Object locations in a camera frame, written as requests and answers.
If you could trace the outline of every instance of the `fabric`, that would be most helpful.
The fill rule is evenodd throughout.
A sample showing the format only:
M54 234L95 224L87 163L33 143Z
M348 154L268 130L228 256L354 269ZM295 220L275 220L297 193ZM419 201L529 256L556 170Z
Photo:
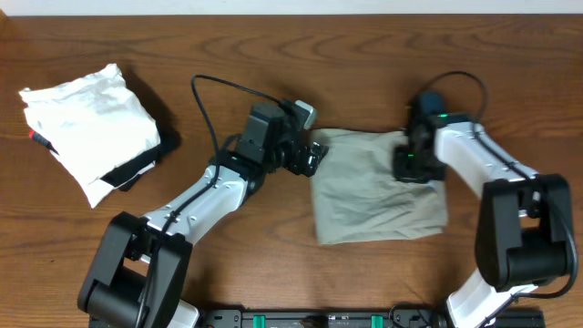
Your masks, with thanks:
M51 153L77 180L92 208L123 185L102 177L160 143L156 121L126 88L115 64L56 87L25 88L20 96L28 105L28 126L50 141L58 152ZM128 180L154 165L149 160L126 171Z
M447 225L445 186L403 183L393 177L393 150L403 132L315 130L312 141L330 147L311 177L320 244L410 240Z

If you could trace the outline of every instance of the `gray cloth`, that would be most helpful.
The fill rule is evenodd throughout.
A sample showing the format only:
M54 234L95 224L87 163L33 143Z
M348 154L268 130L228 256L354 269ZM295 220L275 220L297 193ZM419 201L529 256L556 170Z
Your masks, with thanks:
M409 240L447 225L445 186L403 183L393 177L393 150L403 132L320 129L312 141L330 147L311 178L320 244Z

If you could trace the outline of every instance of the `black mounting bracket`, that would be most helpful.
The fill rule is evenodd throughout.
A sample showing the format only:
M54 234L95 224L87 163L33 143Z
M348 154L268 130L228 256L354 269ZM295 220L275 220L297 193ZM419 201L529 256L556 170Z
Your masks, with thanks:
M533 200L535 183L545 194L539 196L540 200ZM530 218L539 218L538 227L523 229L518 217L521 210ZM484 280L504 292L517 285L545 285L568 274L573 265L567 243L572 224L569 187L559 175L487 182L482 191L475 247L477 267Z
M142 327L169 324L180 301L192 245L180 234L159 241L158 232L147 222L121 212L109 223L77 297L79 310L117 328L133 328L146 279L126 268L124 259L136 261L143 254L150 256L160 243L153 289L146 302L148 315Z

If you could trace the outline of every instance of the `crumpled white fabric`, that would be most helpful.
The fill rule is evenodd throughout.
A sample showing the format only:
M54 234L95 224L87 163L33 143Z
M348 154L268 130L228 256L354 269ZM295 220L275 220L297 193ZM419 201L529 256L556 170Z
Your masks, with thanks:
M101 177L160 143L156 121L126 88L116 64L19 94L28 105L28 126L51 142L58 154L51 153L81 185L92 208L114 189Z

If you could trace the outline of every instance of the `wooden table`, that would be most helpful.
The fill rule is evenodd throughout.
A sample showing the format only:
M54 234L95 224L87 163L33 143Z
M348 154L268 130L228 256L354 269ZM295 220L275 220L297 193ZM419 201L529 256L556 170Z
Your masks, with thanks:
M404 125L406 100L430 77L476 73L490 86L490 135L527 165L570 182L583 244L582 23L579 15L7 19L0 25L0 326L86 326L77 293L111 218L173 199L212 155L189 89L195 73L302 99L320 110L320 128L377 132ZM114 192L91 210L72 177L27 138L17 91L108 63L120 66L144 107L172 123L183 143L130 192ZM475 111L480 101L462 78L439 89L452 111ZM200 94L221 140L242 130L258 100L210 82L200 83ZM323 247L314 237L309 180L278 172L197 245L183 298L250 308L438 304L476 266L478 201L454 172L447 193L443 234ZM550 327L583 325L582 303L583 283L561 299L521 302L540 306Z

